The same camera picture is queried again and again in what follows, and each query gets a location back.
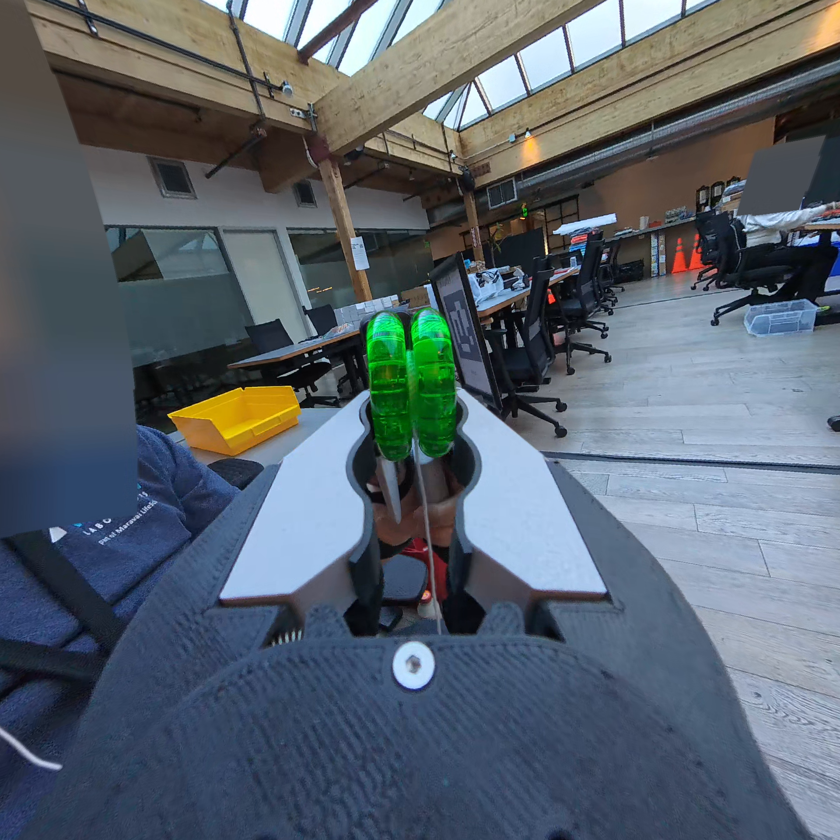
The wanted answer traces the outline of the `clear plastic storage bin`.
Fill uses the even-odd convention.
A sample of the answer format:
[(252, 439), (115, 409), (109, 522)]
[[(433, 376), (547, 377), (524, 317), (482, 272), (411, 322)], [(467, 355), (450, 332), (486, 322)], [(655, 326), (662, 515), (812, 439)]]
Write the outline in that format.
[(764, 303), (747, 310), (743, 325), (748, 334), (760, 338), (810, 333), (819, 311), (819, 307), (808, 300)]

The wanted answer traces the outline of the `black board with printed tag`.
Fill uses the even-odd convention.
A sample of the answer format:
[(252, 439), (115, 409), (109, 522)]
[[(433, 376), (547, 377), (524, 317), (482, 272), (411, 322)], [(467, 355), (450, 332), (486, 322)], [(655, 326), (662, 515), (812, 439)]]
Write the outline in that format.
[(499, 415), (501, 396), (463, 258), (447, 257), (433, 270), (430, 282), (437, 309), (450, 331), (461, 387)]

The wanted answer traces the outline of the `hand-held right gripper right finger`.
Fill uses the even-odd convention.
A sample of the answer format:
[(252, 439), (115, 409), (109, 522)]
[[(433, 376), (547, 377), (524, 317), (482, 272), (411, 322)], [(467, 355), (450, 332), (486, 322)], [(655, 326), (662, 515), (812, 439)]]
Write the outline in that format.
[(448, 630), (474, 634), (494, 605), (599, 603), (608, 589), (540, 452), (457, 391), (450, 469), (463, 490), (448, 549)]

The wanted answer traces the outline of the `green translucent yoyo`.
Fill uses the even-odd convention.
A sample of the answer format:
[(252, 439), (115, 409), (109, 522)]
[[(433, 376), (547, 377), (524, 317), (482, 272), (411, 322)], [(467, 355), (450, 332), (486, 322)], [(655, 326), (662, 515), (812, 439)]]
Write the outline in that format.
[(445, 318), (433, 308), (379, 311), (364, 329), (374, 440), (390, 461), (417, 443), (429, 458), (455, 442), (455, 354)]

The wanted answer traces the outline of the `long wooden desk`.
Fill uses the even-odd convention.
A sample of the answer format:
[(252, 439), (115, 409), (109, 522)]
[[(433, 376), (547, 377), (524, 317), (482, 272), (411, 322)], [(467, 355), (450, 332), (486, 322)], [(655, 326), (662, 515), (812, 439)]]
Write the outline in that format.
[[(557, 285), (567, 285), (572, 278), (577, 277), (581, 272), (580, 267), (570, 267), (555, 271), (549, 279), (549, 288)], [(476, 305), (479, 323), (484, 325), (492, 321), (500, 312), (514, 308), (520, 302), (528, 299), (532, 290), (532, 284), (522, 289), (509, 289), (497, 294)]]

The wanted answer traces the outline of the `wooden support post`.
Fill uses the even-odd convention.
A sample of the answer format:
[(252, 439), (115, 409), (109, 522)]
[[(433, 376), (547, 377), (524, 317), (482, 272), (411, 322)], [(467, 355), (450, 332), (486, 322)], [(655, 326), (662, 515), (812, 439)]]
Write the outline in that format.
[(358, 302), (372, 300), (365, 269), (355, 265), (353, 240), (356, 237), (350, 209), (343, 189), (340, 168), (336, 160), (327, 157), (318, 164), (321, 180), (327, 193), (332, 218), (337, 228), (345, 264), (348, 268), (355, 298)]

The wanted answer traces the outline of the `black office chair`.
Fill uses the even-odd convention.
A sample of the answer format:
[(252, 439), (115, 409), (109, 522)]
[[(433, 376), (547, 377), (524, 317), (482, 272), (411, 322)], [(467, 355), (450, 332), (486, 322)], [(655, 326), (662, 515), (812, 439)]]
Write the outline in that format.
[[(281, 320), (246, 325), (245, 330), (258, 354), (276, 354), (294, 346)], [(269, 384), (288, 385), (295, 392), (302, 392), (301, 407), (339, 407), (337, 396), (317, 395), (317, 382), (332, 370), (331, 364), (322, 356), (309, 359), (305, 353), (282, 354), (272, 357), (259, 366), (262, 379)]]
[(587, 235), (584, 257), (581, 269), (574, 279), (574, 288), (568, 297), (559, 299), (550, 309), (547, 309), (547, 323), (551, 335), (563, 331), (564, 339), (561, 349), (565, 355), (565, 369), (567, 375), (574, 374), (572, 354), (574, 350), (588, 354), (600, 354), (604, 363), (612, 362), (613, 357), (604, 349), (596, 348), (588, 343), (573, 341), (573, 336), (583, 329), (597, 329), (604, 340), (608, 334), (605, 323), (595, 323), (592, 316), (600, 306), (600, 300), (595, 292), (595, 281), (604, 251), (604, 234), (600, 230), (593, 230)]
[(790, 231), (809, 224), (828, 210), (827, 205), (794, 212), (742, 215), (717, 231), (721, 269), (731, 286), (749, 289), (750, 294), (717, 308), (711, 325), (721, 315), (747, 306), (793, 300), (815, 302), (837, 260), (832, 244), (792, 246), (786, 244)]
[(546, 259), (537, 260), (526, 310), (514, 318), (521, 346), (506, 348), (501, 353), (501, 417), (516, 418), (523, 411), (550, 424), (555, 436), (564, 438), (567, 429), (537, 408), (537, 405), (551, 403), (553, 399), (535, 395), (541, 385), (550, 383), (549, 370), (555, 360), (553, 343), (545, 325), (545, 309), (553, 276), (553, 270), (546, 265)]

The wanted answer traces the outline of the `person's left hand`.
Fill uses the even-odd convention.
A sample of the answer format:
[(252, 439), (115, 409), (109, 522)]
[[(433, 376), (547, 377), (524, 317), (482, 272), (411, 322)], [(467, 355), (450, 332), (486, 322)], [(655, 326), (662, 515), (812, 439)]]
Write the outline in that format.
[(419, 489), (413, 485), (402, 499), (402, 521), (395, 524), (384, 504), (373, 504), (377, 538), (398, 552), (405, 543), (430, 537), (432, 545), (448, 547), (455, 527), (456, 506), (464, 487), (454, 476), (447, 477), (448, 496), (424, 508)]

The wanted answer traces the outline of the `yellow plastic bin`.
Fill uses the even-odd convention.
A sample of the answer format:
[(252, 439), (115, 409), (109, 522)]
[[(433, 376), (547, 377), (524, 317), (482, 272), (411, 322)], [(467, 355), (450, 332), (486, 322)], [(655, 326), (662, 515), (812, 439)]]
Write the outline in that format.
[(234, 457), (299, 424), (301, 407), (289, 386), (239, 387), (168, 417), (191, 448)]

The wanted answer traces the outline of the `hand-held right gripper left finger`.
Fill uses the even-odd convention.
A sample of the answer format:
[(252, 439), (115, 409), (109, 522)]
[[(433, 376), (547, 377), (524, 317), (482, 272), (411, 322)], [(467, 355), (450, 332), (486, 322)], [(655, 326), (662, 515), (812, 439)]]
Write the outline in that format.
[(219, 593), (225, 607), (317, 605), (350, 617), (354, 634), (379, 630), (384, 587), (366, 486), (375, 472), (362, 392), (283, 458)]

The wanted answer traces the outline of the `red plastic object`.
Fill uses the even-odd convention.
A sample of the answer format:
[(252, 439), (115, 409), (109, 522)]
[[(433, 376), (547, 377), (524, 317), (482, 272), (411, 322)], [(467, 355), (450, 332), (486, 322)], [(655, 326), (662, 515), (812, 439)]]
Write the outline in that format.
[(448, 559), (449, 548), (434, 544), (432, 559), (429, 559), (428, 546), (424, 539), (416, 538), (402, 546), (398, 554), (423, 563), (426, 568), (425, 590), (436, 593), (437, 602), (442, 605), (448, 597)]

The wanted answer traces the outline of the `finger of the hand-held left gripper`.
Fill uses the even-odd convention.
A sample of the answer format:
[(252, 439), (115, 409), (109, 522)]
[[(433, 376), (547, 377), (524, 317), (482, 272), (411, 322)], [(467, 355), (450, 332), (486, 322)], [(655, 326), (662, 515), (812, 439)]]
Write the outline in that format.
[(380, 456), (376, 459), (375, 476), (383, 495), (385, 508), (395, 524), (402, 521), (402, 499), (398, 463)]

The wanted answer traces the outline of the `person's navy sweatshirt torso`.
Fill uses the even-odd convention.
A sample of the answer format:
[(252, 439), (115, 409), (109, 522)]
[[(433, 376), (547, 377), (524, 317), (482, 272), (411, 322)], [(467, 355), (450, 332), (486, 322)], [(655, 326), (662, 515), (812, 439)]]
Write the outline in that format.
[(167, 566), (238, 494), (158, 430), (137, 435), (134, 512), (2, 539), (2, 838), (54, 787), (108, 657)]

